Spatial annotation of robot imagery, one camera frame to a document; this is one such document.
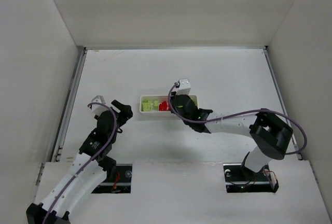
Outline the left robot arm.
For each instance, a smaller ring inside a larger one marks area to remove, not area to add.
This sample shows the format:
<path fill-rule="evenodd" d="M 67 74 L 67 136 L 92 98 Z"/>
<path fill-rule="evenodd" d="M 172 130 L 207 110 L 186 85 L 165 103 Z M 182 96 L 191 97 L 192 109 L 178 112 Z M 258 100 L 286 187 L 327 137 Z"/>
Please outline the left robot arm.
<path fill-rule="evenodd" d="M 88 107 L 96 119 L 96 127 L 82 143 L 66 174 L 38 204 L 26 210 L 28 223 L 71 223 L 84 200 L 108 176 L 116 172 L 117 162 L 108 157 L 122 126 L 132 118 L 130 105 L 117 100 L 107 106 L 96 96 Z"/>

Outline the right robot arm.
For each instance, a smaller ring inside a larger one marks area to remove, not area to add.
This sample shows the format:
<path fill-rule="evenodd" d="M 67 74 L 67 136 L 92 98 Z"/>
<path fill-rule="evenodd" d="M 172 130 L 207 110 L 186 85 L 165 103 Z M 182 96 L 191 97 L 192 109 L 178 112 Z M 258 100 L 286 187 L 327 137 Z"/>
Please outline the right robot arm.
<path fill-rule="evenodd" d="M 228 133 L 252 138 L 256 143 L 242 161 L 242 170 L 258 173 L 271 160 L 283 160 L 293 129 L 268 109 L 249 116 L 223 118 L 210 109 L 198 108 L 189 95 L 170 96 L 171 112 L 199 133 Z"/>

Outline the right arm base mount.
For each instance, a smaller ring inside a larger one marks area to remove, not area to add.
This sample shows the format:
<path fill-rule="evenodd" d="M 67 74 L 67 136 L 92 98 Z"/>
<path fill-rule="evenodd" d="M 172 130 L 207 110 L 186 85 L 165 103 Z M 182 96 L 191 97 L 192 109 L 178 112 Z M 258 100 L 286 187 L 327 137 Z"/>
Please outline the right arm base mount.
<path fill-rule="evenodd" d="M 239 163 L 223 164 L 227 193 L 276 193 L 278 178 L 269 165 L 259 172 L 252 172 Z"/>

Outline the light green duplo brick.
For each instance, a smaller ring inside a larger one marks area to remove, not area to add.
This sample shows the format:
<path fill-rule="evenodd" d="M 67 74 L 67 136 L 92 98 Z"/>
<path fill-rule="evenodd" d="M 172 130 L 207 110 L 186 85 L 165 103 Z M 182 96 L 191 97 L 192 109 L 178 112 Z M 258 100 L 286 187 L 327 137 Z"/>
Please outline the light green duplo brick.
<path fill-rule="evenodd" d="M 152 110 L 152 102 L 150 100 L 142 100 L 142 111 L 151 111 Z"/>

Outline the pale green duplo brick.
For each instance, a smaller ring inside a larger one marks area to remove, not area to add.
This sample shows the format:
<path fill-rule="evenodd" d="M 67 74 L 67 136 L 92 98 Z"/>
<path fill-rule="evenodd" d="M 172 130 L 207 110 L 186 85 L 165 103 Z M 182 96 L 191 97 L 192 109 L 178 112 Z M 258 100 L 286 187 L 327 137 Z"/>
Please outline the pale green duplo brick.
<path fill-rule="evenodd" d="M 153 102 L 153 110 L 158 110 L 159 109 L 159 103 L 158 103 L 158 100 L 155 100 Z"/>

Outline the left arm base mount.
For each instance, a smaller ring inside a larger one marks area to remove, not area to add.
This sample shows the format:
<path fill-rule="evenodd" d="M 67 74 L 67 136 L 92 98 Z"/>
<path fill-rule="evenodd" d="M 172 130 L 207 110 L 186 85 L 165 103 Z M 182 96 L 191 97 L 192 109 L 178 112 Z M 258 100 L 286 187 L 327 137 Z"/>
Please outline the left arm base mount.
<path fill-rule="evenodd" d="M 131 193 L 132 171 L 132 163 L 117 163 L 116 168 L 107 172 L 106 179 L 92 191 L 92 194 Z"/>

